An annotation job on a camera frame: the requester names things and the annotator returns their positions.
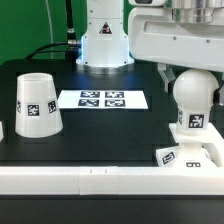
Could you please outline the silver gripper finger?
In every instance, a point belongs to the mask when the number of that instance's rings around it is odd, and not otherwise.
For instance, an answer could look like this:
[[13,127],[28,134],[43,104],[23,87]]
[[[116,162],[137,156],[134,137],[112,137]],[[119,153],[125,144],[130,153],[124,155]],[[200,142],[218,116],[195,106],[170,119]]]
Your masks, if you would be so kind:
[[218,88],[214,91],[213,103],[224,106],[224,72],[218,77]]
[[164,81],[165,91],[172,92],[173,85],[176,80],[172,66],[164,63],[159,63],[157,68],[162,80]]

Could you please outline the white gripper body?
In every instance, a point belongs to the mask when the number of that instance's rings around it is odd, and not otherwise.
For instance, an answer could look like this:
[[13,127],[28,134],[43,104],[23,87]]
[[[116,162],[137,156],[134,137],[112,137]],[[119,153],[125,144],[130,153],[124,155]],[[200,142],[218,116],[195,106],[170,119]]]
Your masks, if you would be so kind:
[[139,60],[224,72],[224,0],[129,0]]

